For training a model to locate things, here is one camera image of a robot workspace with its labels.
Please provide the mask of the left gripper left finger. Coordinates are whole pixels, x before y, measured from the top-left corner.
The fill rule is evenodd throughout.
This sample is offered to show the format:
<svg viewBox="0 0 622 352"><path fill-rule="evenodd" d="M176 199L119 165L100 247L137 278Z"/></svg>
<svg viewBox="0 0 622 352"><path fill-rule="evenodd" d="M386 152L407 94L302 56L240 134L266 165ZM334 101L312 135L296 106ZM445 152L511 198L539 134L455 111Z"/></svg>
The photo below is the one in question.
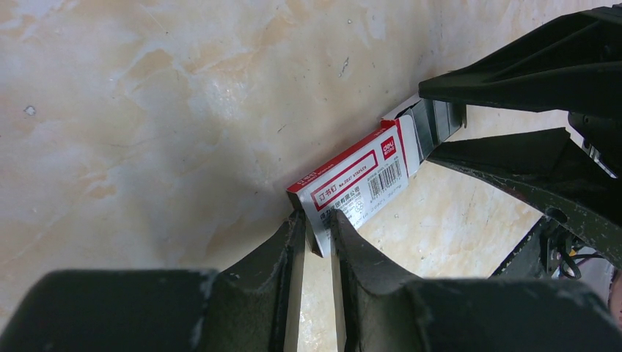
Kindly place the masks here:
<svg viewBox="0 0 622 352"><path fill-rule="evenodd" d="M1 333L3 351L295 351L306 217L224 271L62 270Z"/></svg>

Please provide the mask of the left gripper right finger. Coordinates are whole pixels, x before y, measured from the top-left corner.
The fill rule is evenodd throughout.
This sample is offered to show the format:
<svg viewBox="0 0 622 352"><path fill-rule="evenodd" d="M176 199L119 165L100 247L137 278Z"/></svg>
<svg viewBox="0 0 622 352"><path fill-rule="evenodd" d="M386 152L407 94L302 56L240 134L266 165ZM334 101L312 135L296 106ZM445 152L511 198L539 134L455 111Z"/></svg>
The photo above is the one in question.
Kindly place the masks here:
<svg viewBox="0 0 622 352"><path fill-rule="evenodd" d="M423 279L330 213L339 351L619 351L603 301L577 281Z"/></svg>

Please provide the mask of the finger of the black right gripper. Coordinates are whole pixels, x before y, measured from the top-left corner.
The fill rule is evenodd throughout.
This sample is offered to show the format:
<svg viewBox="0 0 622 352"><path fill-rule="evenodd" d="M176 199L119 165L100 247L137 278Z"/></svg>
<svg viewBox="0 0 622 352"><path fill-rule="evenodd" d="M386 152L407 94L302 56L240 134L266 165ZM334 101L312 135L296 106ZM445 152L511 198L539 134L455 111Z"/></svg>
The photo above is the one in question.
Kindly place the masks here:
<svg viewBox="0 0 622 352"><path fill-rule="evenodd" d="M621 6L560 16L476 63L419 84L422 98L593 117L621 115Z"/></svg>
<svg viewBox="0 0 622 352"><path fill-rule="evenodd" d="M589 158L565 128L444 142L428 160L530 205L621 266L621 179Z"/></svg>

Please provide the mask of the tray of staple strips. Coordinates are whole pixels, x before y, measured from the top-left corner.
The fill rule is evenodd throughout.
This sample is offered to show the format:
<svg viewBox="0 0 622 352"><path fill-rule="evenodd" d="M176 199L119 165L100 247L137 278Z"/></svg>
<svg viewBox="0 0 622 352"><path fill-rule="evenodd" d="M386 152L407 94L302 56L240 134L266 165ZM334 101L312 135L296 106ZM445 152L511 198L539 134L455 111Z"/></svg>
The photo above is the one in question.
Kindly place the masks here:
<svg viewBox="0 0 622 352"><path fill-rule="evenodd" d="M467 126L467 108L464 104L423 99L417 93L385 114L383 120L394 120L403 115L413 120L418 160L422 163L432 151L455 132Z"/></svg>

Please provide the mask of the red white staple box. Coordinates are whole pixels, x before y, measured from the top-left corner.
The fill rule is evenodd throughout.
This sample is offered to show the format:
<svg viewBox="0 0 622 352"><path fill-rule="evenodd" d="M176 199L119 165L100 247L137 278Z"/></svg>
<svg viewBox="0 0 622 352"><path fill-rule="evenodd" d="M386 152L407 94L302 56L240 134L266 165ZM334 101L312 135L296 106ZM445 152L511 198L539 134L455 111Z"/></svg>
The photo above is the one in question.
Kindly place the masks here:
<svg viewBox="0 0 622 352"><path fill-rule="evenodd" d="M408 186L419 167L414 122L406 115L382 120L377 130L289 186L291 203L309 220L312 252L331 253L331 210L341 210L359 228Z"/></svg>

